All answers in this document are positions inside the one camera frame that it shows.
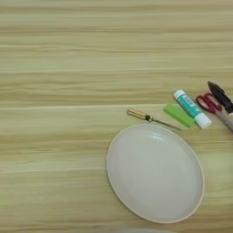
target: green glue stick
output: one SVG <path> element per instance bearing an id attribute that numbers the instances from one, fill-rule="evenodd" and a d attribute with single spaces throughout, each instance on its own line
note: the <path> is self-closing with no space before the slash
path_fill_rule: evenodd
<path id="1" fill-rule="evenodd" d="M 174 98 L 184 108 L 184 110 L 195 119 L 200 128 L 207 128 L 212 124 L 208 116 L 186 95 L 183 90 L 174 93 Z"/>

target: yellow screwdriver handle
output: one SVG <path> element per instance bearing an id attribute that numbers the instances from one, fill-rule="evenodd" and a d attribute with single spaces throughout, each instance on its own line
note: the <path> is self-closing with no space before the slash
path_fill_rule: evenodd
<path id="1" fill-rule="evenodd" d="M 147 121 L 152 121 L 153 120 L 152 116 L 149 116 L 146 113 L 137 111 L 135 109 L 128 109 L 127 114 L 131 115 L 133 117 L 137 117 L 137 118 L 140 118 L 140 119 L 143 119 L 143 120 L 147 120 Z"/>

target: screwdriver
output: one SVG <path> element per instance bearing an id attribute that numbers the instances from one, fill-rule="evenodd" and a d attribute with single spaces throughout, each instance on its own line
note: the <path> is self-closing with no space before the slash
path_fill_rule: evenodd
<path id="1" fill-rule="evenodd" d="M 181 128 L 179 127 L 174 127 L 166 122 L 163 122 L 163 121 L 160 121 L 160 120 L 156 120 L 155 118 L 153 118 L 152 116 L 144 113 L 144 112 L 140 112 L 138 110 L 135 110 L 135 109 L 128 109 L 127 110 L 127 114 L 130 115 L 130 116 L 133 116 L 133 117 L 137 117 L 137 118 L 140 118 L 140 119 L 143 119 L 143 120 L 146 120 L 146 121 L 149 121 L 149 122 L 152 122 L 152 121 L 155 121 L 159 124 L 162 124 L 164 126 L 167 126 L 167 127 L 172 127 L 172 128 L 175 128 L 179 131 L 181 131 Z"/>

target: green eraser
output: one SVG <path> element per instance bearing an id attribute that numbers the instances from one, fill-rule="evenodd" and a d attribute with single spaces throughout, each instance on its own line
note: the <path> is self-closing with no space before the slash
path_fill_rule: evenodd
<path id="1" fill-rule="evenodd" d="M 195 119 L 178 106 L 166 105 L 164 111 L 186 127 L 191 127 L 195 123 Z"/>

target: white plate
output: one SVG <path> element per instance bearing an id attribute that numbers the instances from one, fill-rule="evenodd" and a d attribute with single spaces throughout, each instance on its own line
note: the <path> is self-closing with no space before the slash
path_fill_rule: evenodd
<path id="1" fill-rule="evenodd" d="M 107 153 L 107 173 L 121 201 L 152 222 L 188 218 L 204 194 L 194 151 L 181 137 L 154 125 L 129 127 L 114 138 Z"/>

